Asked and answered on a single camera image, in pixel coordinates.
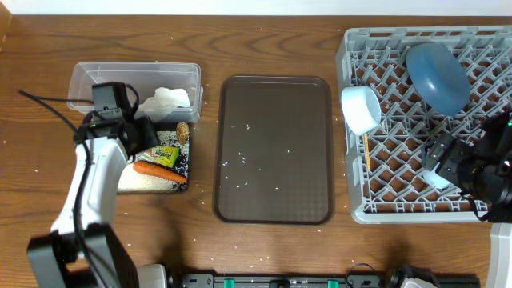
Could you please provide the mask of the light blue cup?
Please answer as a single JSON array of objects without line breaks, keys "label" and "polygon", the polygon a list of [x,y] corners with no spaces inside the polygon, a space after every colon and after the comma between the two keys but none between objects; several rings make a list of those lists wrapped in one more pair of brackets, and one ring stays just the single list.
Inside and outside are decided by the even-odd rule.
[{"label": "light blue cup", "polygon": [[445,189],[450,185],[450,182],[443,177],[437,175],[434,171],[427,170],[422,177],[425,182],[436,189]]}]

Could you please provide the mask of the dark blue plate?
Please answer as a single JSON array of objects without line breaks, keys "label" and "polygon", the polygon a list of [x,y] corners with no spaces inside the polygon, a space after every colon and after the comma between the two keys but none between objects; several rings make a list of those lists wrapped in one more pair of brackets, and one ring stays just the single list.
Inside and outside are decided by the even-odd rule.
[{"label": "dark blue plate", "polygon": [[470,100],[465,70],[443,45],[426,42],[411,47],[406,65],[416,91],[440,114],[454,117]]}]

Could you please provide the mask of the wooden chopstick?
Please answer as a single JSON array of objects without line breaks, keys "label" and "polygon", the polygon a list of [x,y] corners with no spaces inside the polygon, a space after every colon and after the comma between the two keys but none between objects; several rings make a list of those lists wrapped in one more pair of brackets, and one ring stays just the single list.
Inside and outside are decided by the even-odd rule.
[{"label": "wooden chopstick", "polygon": [[368,139],[368,133],[364,133],[363,135],[364,140],[364,149],[365,149],[365,160],[366,160],[366,169],[367,171],[371,171],[371,162],[370,162],[370,149],[369,149],[369,139]]}]

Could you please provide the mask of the light blue rice bowl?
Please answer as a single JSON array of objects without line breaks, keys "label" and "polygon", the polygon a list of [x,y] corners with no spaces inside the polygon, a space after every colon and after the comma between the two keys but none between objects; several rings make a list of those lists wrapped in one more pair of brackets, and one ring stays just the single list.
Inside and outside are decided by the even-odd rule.
[{"label": "light blue rice bowl", "polygon": [[347,87],[341,94],[343,117],[350,130],[363,135],[380,125],[381,107],[368,86]]}]

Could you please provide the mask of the brown food scrap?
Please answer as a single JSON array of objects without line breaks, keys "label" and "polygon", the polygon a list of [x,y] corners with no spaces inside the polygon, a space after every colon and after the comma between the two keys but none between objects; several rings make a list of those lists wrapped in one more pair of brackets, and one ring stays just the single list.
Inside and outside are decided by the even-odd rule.
[{"label": "brown food scrap", "polygon": [[179,122],[176,126],[176,138],[181,146],[184,146],[190,137],[189,125],[185,122]]}]

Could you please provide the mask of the yellow green candy wrapper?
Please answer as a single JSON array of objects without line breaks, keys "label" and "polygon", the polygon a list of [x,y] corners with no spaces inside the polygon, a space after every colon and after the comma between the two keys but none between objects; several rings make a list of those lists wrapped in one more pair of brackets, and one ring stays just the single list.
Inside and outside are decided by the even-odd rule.
[{"label": "yellow green candy wrapper", "polygon": [[140,155],[140,159],[166,166],[169,168],[174,167],[174,164],[180,155],[180,149],[173,146],[154,146],[144,151]]}]

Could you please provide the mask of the white napkin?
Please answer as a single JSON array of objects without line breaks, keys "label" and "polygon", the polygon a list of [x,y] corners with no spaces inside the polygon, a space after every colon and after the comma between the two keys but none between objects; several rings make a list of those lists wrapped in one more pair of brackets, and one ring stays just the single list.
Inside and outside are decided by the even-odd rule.
[{"label": "white napkin", "polygon": [[168,89],[159,87],[154,96],[148,98],[139,106],[140,110],[174,110],[176,108],[190,108],[190,99],[184,89]]}]

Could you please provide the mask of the orange carrot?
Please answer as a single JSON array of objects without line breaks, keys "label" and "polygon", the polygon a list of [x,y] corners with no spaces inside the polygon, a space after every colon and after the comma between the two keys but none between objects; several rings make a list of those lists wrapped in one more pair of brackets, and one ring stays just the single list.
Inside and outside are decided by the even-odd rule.
[{"label": "orange carrot", "polygon": [[137,161],[134,163],[133,168],[140,174],[163,178],[177,183],[187,183],[187,179],[184,176],[150,162]]}]

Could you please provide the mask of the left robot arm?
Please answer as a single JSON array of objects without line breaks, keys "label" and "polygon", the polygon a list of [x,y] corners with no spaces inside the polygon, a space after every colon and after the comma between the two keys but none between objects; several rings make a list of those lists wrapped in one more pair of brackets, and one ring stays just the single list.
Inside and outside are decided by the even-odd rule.
[{"label": "left robot arm", "polygon": [[135,116],[132,89],[122,82],[93,85],[93,110],[71,127],[77,162],[65,205],[50,233],[27,247],[40,287],[168,285],[164,265],[136,267],[112,228],[122,172],[137,153],[158,144],[151,120]]}]

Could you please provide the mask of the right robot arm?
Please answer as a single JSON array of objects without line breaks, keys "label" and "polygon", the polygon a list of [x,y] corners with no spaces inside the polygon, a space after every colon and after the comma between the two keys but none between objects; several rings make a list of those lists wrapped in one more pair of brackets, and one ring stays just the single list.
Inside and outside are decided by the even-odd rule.
[{"label": "right robot arm", "polygon": [[470,145],[441,134],[422,146],[430,181],[455,185],[480,222],[492,224],[488,287],[511,286],[511,111],[486,119]]}]

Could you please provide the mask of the black waste tray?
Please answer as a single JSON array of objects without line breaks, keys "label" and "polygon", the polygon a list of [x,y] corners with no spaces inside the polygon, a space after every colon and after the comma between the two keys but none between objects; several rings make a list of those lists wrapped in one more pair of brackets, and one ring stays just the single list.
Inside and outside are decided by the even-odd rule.
[{"label": "black waste tray", "polygon": [[[175,172],[177,174],[180,174],[184,176],[186,179],[189,177],[189,171],[190,171],[190,138],[188,139],[187,143],[184,146],[181,146],[176,138],[176,126],[168,126],[163,127],[163,130],[157,131],[157,136],[159,140],[158,146],[173,146],[178,147],[180,149],[180,155],[178,156],[174,167],[169,168],[166,166],[161,166],[158,164],[155,164],[157,166],[160,166],[162,168],[165,168],[167,170],[170,170],[172,172]],[[140,152],[132,157],[129,164],[134,165],[134,161],[144,161],[140,159],[140,155],[143,153]],[[177,192],[173,193],[157,193],[157,194],[176,194],[181,193],[187,190],[188,184],[187,183],[178,183],[180,185],[180,189]]]}]

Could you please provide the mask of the dark brown serving tray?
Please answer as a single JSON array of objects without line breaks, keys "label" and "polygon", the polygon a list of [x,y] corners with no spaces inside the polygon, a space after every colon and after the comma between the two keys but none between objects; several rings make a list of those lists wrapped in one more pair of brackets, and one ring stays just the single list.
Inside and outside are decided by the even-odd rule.
[{"label": "dark brown serving tray", "polygon": [[316,226],[334,213],[331,91],[318,77],[222,84],[213,211],[224,222]]}]

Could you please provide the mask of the clear plastic bin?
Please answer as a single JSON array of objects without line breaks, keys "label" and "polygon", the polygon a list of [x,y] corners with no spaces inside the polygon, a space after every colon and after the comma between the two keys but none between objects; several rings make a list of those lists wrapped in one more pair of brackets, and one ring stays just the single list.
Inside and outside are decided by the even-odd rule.
[{"label": "clear plastic bin", "polygon": [[198,122],[202,108],[201,68],[182,62],[80,62],[75,65],[68,91],[68,107],[82,114],[94,109],[92,86],[104,82],[123,82],[130,103],[144,103],[158,88],[187,93],[189,107],[157,108],[140,106],[136,117],[148,116],[154,123]]}]

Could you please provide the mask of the spilled white rice pile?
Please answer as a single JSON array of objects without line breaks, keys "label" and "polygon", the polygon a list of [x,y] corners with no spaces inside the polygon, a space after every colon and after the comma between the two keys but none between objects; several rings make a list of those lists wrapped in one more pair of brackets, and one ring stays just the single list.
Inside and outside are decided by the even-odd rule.
[{"label": "spilled white rice pile", "polygon": [[179,189],[175,182],[136,172],[133,164],[123,170],[118,184],[119,194],[173,193]]}]

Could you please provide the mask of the black rail at table edge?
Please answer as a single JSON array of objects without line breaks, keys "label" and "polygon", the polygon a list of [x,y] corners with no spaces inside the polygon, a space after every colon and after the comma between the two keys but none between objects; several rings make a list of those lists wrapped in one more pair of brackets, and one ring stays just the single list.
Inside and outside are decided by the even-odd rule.
[{"label": "black rail at table edge", "polygon": [[474,276],[439,277],[430,270],[403,264],[381,274],[367,263],[354,265],[341,277],[293,275],[183,274],[168,280],[175,288],[480,288]]}]

